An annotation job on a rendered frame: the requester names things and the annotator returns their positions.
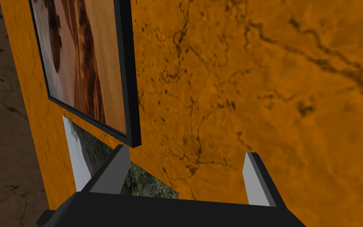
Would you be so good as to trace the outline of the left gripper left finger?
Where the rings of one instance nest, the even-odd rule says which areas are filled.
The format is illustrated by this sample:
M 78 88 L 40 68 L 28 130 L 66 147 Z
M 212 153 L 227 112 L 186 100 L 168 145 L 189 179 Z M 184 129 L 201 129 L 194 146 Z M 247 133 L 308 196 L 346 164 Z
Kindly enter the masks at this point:
M 117 145 L 81 191 L 120 194 L 130 166 L 129 146 Z

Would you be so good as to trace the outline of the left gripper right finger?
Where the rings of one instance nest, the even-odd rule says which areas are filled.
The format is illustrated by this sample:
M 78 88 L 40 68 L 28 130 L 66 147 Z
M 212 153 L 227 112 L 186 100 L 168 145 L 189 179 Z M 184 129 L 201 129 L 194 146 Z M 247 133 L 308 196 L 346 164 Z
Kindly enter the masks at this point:
M 286 208 L 258 153 L 246 153 L 243 165 L 243 179 L 250 205 Z

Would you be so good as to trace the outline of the frameless green landscape picture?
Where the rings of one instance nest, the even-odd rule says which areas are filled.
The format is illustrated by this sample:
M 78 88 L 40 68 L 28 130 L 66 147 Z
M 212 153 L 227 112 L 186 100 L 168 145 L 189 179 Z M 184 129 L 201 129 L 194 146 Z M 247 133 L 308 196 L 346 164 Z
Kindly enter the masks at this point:
M 62 118 L 76 190 L 81 191 L 114 150 L 65 116 Z M 175 190 L 133 162 L 130 163 L 120 194 L 179 198 Z

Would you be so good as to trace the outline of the black framed brown picture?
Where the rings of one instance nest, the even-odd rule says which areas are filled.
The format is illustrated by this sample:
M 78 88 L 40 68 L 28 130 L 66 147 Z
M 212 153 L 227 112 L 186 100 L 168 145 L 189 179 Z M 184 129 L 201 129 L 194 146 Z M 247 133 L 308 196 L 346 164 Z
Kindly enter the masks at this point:
M 131 0 L 28 0 L 48 98 L 141 145 Z

